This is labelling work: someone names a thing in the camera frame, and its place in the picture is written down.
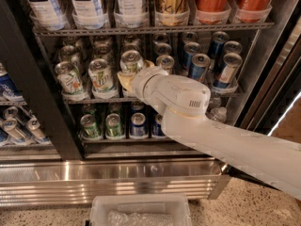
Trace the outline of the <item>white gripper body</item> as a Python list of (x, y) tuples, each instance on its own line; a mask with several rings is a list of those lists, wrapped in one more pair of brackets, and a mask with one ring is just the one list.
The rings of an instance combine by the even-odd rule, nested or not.
[(157, 80), (163, 76), (167, 76), (167, 72), (160, 67), (143, 68), (131, 82), (135, 97), (148, 104), (151, 101), (151, 94), (157, 86)]

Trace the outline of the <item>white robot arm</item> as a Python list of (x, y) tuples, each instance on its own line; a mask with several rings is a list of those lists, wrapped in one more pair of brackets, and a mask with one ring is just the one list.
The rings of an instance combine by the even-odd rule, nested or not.
[(163, 116), (164, 134), (301, 199), (298, 143), (208, 119), (209, 88), (158, 66), (118, 73), (121, 85)]

